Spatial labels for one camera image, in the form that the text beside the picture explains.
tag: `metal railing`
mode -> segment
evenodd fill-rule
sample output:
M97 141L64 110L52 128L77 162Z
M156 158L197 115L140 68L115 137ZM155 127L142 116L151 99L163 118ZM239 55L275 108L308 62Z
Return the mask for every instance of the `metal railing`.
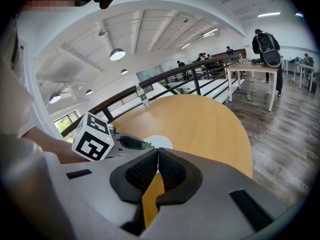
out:
M229 62L230 59L233 59L233 58L235 58L234 62ZM200 89L211 84L212 82L216 81L217 79L224 77L227 73L221 74L221 71L225 72L224 69L229 67L232 64L235 64L236 59L239 59L238 55L197 61L197 62L194 62L191 64L187 64L187 65L184 65L181 67L174 68L170 71L166 71L164 73L158 74L154 77L151 77L145 81L140 82L139 85L142 88L147 88L147 87L151 86L152 84L155 84L155 83L163 81L163 80L165 80L167 84L169 83L169 79L181 79L182 80L181 83L175 85L174 87L166 89L165 91L151 97L149 99L149 101L155 100L156 98L159 98L160 96L162 96L168 92L171 92L172 90L177 89L177 88L179 88L179 87L181 87L191 81L194 81L195 89L189 91L187 94L192 94L193 92L196 92L197 95L201 95ZM210 66L214 65L216 62L224 62L224 64L218 68L210 68ZM204 78L210 79L210 75L214 76L214 75L217 75L218 73L219 73L219 75L217 77L215 77L215 78L211 79L209 82L199 86L198 79L204 79ZM207 96L208 94L210 94L211 92L213 92L214 90L216 90L217 88L219 88L220 86L222 86L223 84L225 84L227 82L228 82L228 80L224 81L223 83L214 87L209 92L205 93L203 96ZM124 104L124 100L126 100L126 102L128 102L128 101L130 101L130 99L132 97L136 98L135 95L137 95L136 94L136 87L131 86L131 87L119 92L118 94L108 98L107 100L101 102L99 105L90 109L89 112L94 115L97 115L98 113L101 114L101 112L102 112L102 113L104 113L104 115L108 119L108 122L111 123L114 119L123 115L124 113L119 114L116 117L113 117L113 115L110 113L109 108L114 110L118 106L122 106ZM82 116L78 120L73 122L69 127L67 127L61 133L62 136L65 137L66 135L71 133L73 130L75 130L77 128L78 124L80 123L81 119L82 119Z

